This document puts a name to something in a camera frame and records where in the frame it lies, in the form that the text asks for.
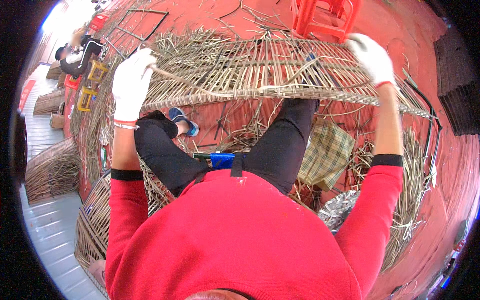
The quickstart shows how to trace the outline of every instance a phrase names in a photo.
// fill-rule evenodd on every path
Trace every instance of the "checkered cloth bag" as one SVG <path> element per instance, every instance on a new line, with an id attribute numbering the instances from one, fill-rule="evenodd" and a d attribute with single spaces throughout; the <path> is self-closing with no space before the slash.
<path id="1" fill-rule="evenodd" d="M 355 139 L 335 123 L 318 118 L 299 171 L 300 181 L 330 190 L 347 166 Z"/>

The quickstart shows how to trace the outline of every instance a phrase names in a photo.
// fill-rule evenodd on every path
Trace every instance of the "silver bracelet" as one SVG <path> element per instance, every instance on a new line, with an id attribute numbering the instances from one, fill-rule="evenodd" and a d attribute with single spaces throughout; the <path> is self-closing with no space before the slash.
<path id="1" fill-rule="evenodd" d="M 133 130 L 137 130 L 140 126 L 138 125 L 135 125 L 135 126 L 129 126 L 129 125 L 125 125 L 125 124 L 118 124 L 116 122 L 113 122 L 113 125 L 117 126 L 117 127 L 120 127 L 120 128 L 125 128 L 125 129 L 133 129 Z"/>

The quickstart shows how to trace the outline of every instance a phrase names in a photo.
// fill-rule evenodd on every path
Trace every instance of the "white work glove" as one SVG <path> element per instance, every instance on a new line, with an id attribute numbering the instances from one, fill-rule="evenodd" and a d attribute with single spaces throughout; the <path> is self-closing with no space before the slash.
<path id="1" fill-rule="evenodd" d="M 350 34 L 346 43 L 367 72 L 372 84 L 378 87 L 382 83 L 390 82 L 396 86 L 392 60 L 382 46 L 368 36 L 359 33 Z"/>
<path id="2" fill-rule="evenodd" d="M 148 65 L 156 62 L 152 50 L 143 48 L 122 62 L 115 70 L 112 94 L 115 99 L 113 119 L 117 122 L 135 122 L 147 96 L 153 70 Z"/>

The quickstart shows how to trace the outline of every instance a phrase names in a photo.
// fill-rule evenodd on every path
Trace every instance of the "blue shoe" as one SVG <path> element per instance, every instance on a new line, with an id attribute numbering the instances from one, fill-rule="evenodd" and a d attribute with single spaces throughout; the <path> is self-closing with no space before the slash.
<path id="1" fill-rule="evenodd" d="M 170 108 L 168 110 L 168 117 L 172 122 L 177 123 L 180 121 L 186 121 L 190 126 L 190 130 L 186 133 L 187 136 L 197 136 L 198 134 L 198 125 L 195 122 L 190 121 L 185 115 L 185 112 L 181 108 Z"/>

